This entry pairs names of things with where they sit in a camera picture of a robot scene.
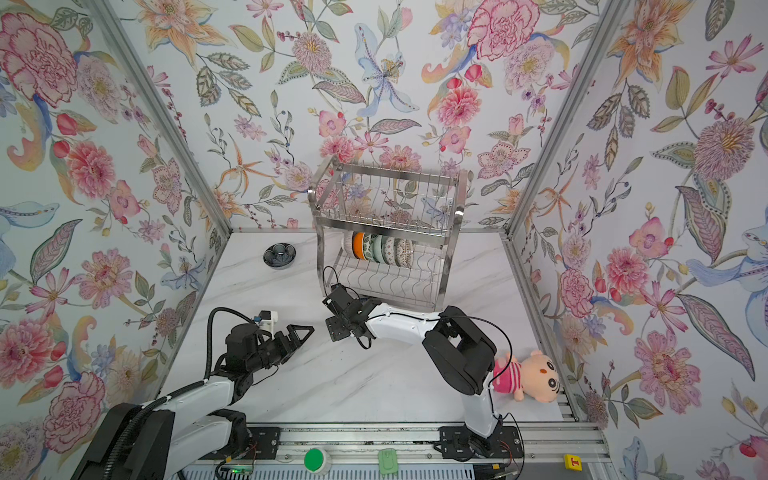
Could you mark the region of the pale green bowl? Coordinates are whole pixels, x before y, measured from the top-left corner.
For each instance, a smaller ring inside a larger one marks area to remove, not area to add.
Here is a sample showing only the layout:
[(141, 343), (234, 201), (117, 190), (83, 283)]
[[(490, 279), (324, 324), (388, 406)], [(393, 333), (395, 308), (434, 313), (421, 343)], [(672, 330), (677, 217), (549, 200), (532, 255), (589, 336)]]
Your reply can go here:
[(372, 253), (376, 263), (385, 264), (385, 257), (383, 254), (383, 236), (374, 234), (372, 239)]

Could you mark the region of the white bowl orange outside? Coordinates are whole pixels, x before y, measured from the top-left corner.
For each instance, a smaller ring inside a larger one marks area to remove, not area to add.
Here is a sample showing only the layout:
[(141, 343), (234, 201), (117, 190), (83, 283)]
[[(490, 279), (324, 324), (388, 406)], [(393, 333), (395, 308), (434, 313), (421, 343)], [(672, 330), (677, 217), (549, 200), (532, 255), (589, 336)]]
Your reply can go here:
[(365, 259), (364, 253), (364, 237), (363, 232), (354, 232), (352, 235), (352, 251), (355, 258), (359, 260)]

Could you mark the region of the green leaf pattern bowl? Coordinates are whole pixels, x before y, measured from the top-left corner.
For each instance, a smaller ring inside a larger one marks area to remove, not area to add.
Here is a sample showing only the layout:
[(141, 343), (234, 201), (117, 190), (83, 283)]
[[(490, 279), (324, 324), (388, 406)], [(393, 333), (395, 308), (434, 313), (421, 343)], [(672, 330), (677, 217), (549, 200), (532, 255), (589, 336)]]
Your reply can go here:
[(363, 258), (369, 262), (373, 262), (375, 260), (375, 256), (373, 253), (374, 240), (375, 240), (374, 234), (370, 234), (370, 233), (363, 234), (363, 243), (362, 243)]

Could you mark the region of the grey striped bowl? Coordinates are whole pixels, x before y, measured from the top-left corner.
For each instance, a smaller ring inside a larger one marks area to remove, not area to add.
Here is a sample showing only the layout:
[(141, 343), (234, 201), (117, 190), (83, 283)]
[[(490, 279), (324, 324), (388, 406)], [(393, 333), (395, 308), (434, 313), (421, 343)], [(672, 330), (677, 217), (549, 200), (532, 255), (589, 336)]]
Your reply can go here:
[(342, 239), (342, 248), (344, 253), (349, 257), (355, 257), (353, 242), (354, 242), (354, 232), (345, 231)]

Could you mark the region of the white lattice pattern bowl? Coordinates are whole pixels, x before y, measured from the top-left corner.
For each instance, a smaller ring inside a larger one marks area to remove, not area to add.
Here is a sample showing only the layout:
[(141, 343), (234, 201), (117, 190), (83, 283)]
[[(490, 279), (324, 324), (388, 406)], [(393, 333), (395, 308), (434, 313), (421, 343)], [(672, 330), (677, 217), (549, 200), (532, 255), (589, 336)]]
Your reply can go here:
[(400, 268), (413, 267), (414, 245), (409, 239), (397, 238), (395, 241), (395, 263)]

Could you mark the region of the stainless steel dish rack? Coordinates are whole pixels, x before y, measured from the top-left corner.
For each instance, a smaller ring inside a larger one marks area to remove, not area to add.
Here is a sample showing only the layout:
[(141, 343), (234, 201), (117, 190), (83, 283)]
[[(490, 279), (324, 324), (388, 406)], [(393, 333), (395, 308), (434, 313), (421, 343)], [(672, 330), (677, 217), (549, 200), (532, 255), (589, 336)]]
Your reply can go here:
[[(325, 160), (308, 189), (322, 291), (342, 283), (355, 294), (420, 310), (442, 307), (462, 228), (469, 178)], [(413, 267), (347, 256), (345, 231), (409, 239)]]

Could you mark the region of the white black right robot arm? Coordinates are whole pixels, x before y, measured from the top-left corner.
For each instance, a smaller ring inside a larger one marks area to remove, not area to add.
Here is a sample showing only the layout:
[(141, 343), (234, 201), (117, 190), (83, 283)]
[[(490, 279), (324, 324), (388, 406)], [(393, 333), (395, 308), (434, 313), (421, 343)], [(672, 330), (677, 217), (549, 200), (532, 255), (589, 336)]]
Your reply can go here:
[(355, 298), (341, 284), (333, 286), (323, 304), (331, 313), (326, 326), (334, 342), (353, 336), (365, 349), (379, 339), (422, 346), (441, 378), (461, 396), (464, 423), (454, 445), (458, 457), (496, 456), (503, 431), (491, 394), (497, 348), (477, 326), (479, 318), (454, 306), (419, 313), (377, 298)]

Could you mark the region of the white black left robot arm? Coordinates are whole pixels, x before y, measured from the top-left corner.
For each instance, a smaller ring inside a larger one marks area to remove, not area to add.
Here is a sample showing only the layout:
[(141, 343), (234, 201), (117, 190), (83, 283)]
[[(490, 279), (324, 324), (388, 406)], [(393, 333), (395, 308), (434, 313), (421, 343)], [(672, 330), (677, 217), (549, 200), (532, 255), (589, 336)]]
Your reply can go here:
[(234, 409), (262, 370), (276, 371), (314, 329), (288, 325), (271, 333), (243, 318), (213, 355), (213, 326), (206, 327), (202, 379), (144, 404), (122, 403), (108, 412), (73, 474), (76, 479), (169, 479), (214, 454), (240, 458), (258, 444), (246, 415)]

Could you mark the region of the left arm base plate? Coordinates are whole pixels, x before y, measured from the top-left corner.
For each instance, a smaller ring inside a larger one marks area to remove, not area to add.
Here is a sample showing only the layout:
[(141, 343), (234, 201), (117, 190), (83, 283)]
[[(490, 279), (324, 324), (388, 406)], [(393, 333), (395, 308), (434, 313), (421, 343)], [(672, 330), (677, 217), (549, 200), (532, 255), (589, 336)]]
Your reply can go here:
[(280, 445), (280, 427), (249, 427), (249, 433), (235, 434), (222, 449), (202, 457), (203, 460), (275, 460)]

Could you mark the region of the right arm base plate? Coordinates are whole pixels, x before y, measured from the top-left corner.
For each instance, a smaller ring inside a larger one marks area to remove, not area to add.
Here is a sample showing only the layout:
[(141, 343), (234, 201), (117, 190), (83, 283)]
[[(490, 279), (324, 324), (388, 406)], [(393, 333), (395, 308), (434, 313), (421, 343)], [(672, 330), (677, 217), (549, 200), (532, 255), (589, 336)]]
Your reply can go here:
[(443, 459), (466, 462), (472, 459), (522, 460), (523, 441), (519, 429), (497, 425), (487, 438), (472, 432), (468, 427), (443, 426), (438, 429), (439, 439), (433, 445)]

